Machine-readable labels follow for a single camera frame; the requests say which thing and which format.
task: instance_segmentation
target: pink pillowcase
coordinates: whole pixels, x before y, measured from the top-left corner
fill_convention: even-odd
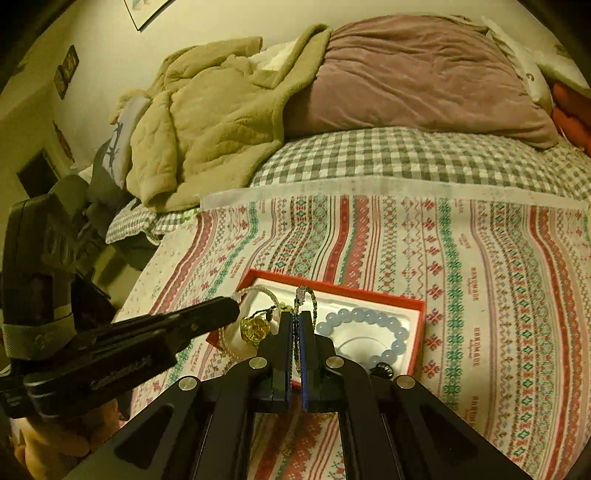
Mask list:
[[[439,17],[393,15],[336,30],[316,80],[284,110],[285,136],[413,127],[558,142],[494,42]]]

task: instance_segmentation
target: picture frame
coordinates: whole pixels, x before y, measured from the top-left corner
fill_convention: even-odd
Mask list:
[[[42,148],[18,172],[18,180],[29,198],[49,193],[60,175],[47,150]]]
[[[124,0],[135,29],[143,30],[173,0]]]
[[[76,49],[74,45],[70,45],[70,48],[68,48],[68,52],[66,53],[66,58],[64,58],[64,61],[61,64],[64,80],[67,84],[69,84],[72,81],[74,72],[78,68],[79,64],[80,59],[78,58]]]
[[[56,86],[57,93],[60,96],[60,99],[64,99],[66,96],[66,91],[68,90],[68,82],[64,78],[64,71],[61,65],[57,66],[56,73],[53,77],[53,83]]]

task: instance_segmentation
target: checkered bedsheet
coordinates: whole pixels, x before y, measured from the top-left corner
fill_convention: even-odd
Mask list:
[[[129,202],[113,219],[107,231],[106,243],[112,244],[128,236],[145,233],[154,245],[176,227],[199,214],[199,207],[183,212],[154,213],[138,199]]]
[[[363,175],[512,186],[585,201],[591,196],[591,161],[566,141],[540,151],[496,135],[404,127],[333,132],[288,142],[259,168],[250,186]],[[156,214],[136,203],[113,220],[107,243],[145,232],[158,244],[165,233],[199,213],[194,208]]]

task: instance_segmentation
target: wall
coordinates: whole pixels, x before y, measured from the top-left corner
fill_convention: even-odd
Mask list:
[[[59,176],[69,173],[68,162],[53,127],[49,88],[43,88],[0,119],[0,264],[4,252],[4,234],[10,207],[28,198],[17,172],[42,148]]]
[[[70,24],[77,16],[78,7],[79,4],[74,4],[31,46],[25,55],[25,69],[8,81],[0,95],[0,119],[53,83],[56,68],[63,60],[63,56],[58,57],[59,50],[70,35]]]
[[[53,95],[56,121],[74,152],[88,164],[110,137],[107,119],[126,89],[147,87],[162,59],[193,44],[261,35],[265,45],[297,38],[310,24],[339,27],[396,12],[486,15],[520,42],[536,48],[556,42],[517,0],[176,0],[138,32],[124,0],[79,0],[60,54],[74,44],[80,65],[64,100]]]

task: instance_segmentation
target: patterned bedspread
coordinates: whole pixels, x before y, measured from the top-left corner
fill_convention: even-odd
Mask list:
[[[334,132],[289,142],[259,168],[251,186],[364,175],[514,186],[575,199],[591,194],[591,162],[565,141],[539,151],[496,135],[404,127]],[[198,212],[154,213],[133,200],[113,220],[106,241],[144,232],[157,244]]]
[[[206,210],[164,238],[124,316],[230,294],[250,268],[423,299],[417,378],[534,479],[563,478],[591,433],[586,205],[493,187],[449,199],[421,184],[419,197],[401,188]],[[182,375],[229,367],[195,339],[136,390],[133,411]],[[257,416],[250,479],[344,477],[335,415]]]

